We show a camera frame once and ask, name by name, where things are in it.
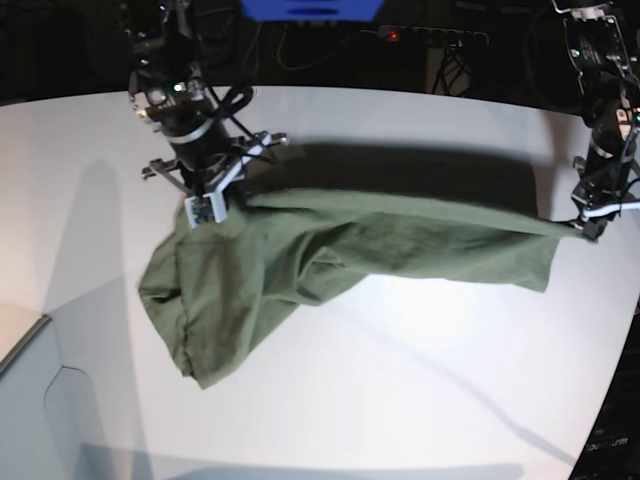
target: wrinkled cloth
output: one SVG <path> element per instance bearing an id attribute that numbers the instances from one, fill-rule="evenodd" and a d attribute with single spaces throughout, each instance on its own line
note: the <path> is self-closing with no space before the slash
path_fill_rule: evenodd
<path id="1" fill-rule="evenodd" d="M 564 225 L 419 196 L 297 188 L 263 193 L 227 221 L 184 214 L 139 292 L 183 375 L 202 388 L 235 370 L 298 305 L 369 274 L 513 284 L 542 292 Z"/>

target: white table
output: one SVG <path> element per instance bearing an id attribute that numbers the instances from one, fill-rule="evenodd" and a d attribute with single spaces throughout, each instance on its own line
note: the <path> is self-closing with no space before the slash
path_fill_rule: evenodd
<path id="1" fill-rule="evenodd" d="M 552 186 L 551 217 L 563 220 L 576 213 L 570 159 L 589 139 L 578 118 L 359 90 L 261 87 L 239 117 L 298 144 L 510 154 L 536 165 L 540 202 Z M 203 392 L 180 376 L 136 292 L 179 203 L 167 182 L 139 176 L 150 159 L 171 158 L 167 143 L 124 93 L 4 107 L 0 124 L 0 305 L 53 317 L 63 364 L 93 381 L 97 405 L 86 388 L 67 388 L 85 422 L 99 417 L 80 434 L 90 454 L 109 459 L 111 476 L 204 468 L 217 476 L 188 478 L 562 480 L 571 472 L 640 292 L 631 214 L 597 246 L 563 241 L 545 294 L 370 277 L 322 308 L 299 309 Z M 553 182 L 542 178 L 549 168 Z"/>

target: cloth fold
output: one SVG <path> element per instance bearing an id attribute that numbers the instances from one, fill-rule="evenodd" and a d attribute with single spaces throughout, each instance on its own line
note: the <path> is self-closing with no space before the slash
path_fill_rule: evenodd
<path id="1" fill-rule="evenodd" d="M 292 188 L 229 205 L 222 224 L 184 214 L 140 296 L 183 375 L 202 388 L 235 370 L 299 305 L 369 274 L 544 291 L 564 225 L 421 196 Z"/>

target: blue object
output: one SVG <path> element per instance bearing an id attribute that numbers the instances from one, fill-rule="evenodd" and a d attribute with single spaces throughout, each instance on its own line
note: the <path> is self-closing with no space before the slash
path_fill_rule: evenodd
<path id="1" fill-rule="evenodd" d="M 245 12 L 259 22 L 370 22 L 384 0 L 243 0 Z"/>

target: green fabric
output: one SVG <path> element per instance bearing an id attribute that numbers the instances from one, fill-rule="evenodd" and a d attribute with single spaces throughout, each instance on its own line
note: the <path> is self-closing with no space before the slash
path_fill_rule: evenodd
<path id="1" fill-rule="evenodd" d="M 182 215 L 140 285 L 185 376 L 206 388 L 236 369 L 298 305 L 322 305 L 368 274 L 547 285 L 573 229 L 467 203 L 290 189 L 230 205 L 222 224 Z"/>

